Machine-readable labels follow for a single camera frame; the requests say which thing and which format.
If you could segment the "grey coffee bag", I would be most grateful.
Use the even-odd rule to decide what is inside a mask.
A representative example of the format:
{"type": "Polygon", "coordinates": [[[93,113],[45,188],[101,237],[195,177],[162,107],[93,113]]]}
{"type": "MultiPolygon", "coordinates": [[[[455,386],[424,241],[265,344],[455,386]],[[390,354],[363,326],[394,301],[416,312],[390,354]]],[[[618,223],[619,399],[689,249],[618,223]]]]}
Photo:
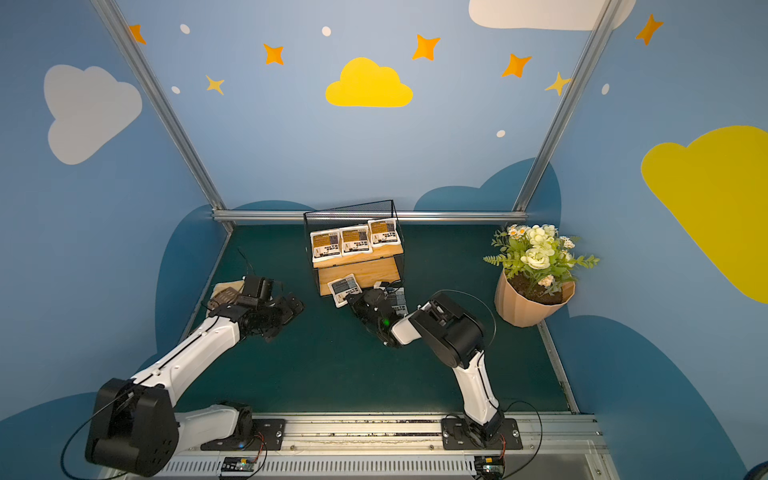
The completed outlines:
{"type": "Polygon", "coordinates": [[[330,281],[327,283],[327,287],[329,288],[337,308],[346,306],[350,296],[362,293],[362,288],[358,284],[354,274],[349,274],[343,278],[330,281]]]}
{"type": "Polygon", "coordinates": [[[408,307],[405,298],[405,289],[403,287],[391,287],[385,288],[387,294],[387,300],[398,318],[404,318],[408,315],[408,307]]]}

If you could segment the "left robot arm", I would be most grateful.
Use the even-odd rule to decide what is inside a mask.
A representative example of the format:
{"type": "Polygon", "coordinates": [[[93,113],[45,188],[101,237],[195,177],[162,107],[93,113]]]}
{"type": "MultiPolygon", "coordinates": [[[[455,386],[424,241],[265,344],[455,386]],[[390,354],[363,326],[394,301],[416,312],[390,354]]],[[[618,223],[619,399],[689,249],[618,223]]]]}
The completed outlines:
{"type": "Polygon", "coordinates": [[[98,391],[87,422],[85,459],[119,475],[151,477],[190,449],[254,449],[265,461],[269,444],[250,406],[222,401],[182,412],[178,400],[221,355],[249,336],[265,341],[305,309],[281,283],[246,275],[215,287],[207,316],[176,347],[129,379],[113,378],[98,391]]]}

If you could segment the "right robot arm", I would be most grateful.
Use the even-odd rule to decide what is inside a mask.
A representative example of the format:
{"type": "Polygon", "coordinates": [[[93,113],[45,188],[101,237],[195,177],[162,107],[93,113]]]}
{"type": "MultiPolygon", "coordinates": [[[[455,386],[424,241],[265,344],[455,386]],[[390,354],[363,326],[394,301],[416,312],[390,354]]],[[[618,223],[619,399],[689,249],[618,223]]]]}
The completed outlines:
{"type": "Polygon", "coordinates": [[[470,437],[478,443],[492,441],[504,422],[504,414],[486,370],[482,324],[443,291],[407,314],[395,309],[394,298],[385,287],[378,287],[349,293],[345,301],[385,346],[401,348],[423,341],[456,377],[470,437]]]}

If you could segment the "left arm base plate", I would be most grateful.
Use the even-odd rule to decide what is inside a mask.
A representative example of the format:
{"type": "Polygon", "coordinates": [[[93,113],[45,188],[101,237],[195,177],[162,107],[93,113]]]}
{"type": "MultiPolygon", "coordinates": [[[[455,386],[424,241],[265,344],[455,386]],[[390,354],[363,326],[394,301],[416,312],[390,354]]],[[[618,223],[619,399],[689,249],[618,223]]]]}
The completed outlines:
{"type": "Polygon", "coordinates": [[[247,433],[234,433],[200,446],[202,451],[280,451],[285,434],[284,418],[253,418],[247,433]]]}

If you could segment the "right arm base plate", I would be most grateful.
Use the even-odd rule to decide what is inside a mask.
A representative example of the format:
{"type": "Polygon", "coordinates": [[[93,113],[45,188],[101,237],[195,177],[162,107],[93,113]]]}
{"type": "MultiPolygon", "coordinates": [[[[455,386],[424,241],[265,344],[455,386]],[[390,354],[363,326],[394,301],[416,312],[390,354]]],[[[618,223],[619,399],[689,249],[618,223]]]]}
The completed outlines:
{"type": "Polygon", "coordinates": [[[507,450],[523,449],[520,429],[513,418],[505,418],[493,435],[456,416],[444,417],[440,429],[445,450],[501,450],[503,444],[507,450]]]}

